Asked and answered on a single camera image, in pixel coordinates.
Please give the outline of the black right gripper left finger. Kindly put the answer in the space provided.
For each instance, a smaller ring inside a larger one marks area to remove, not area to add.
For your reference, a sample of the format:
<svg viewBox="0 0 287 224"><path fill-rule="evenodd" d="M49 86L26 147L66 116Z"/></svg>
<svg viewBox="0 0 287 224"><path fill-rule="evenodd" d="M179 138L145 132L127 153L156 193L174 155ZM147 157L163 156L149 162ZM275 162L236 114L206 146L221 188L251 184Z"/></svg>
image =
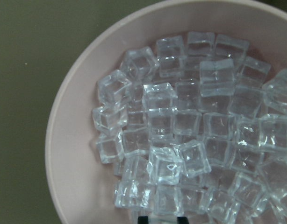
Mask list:
<svg viewBox="0 0 287 224"><path fill-rule="evenodd" d="M149 217L148 216L139 216L137 218L137 224L149 224Z"/></svg>

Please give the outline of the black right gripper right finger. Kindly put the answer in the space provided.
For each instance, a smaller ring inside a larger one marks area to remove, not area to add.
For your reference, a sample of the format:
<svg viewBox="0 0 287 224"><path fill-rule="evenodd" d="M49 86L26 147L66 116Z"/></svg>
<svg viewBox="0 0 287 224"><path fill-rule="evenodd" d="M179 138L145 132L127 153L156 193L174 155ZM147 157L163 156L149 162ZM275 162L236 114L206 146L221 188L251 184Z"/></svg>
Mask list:
<svg viewBox="0 0 287 224"><path fill-rule="evenodd" d="M177 217L177 224L188 224L187 217Z"/></svg>

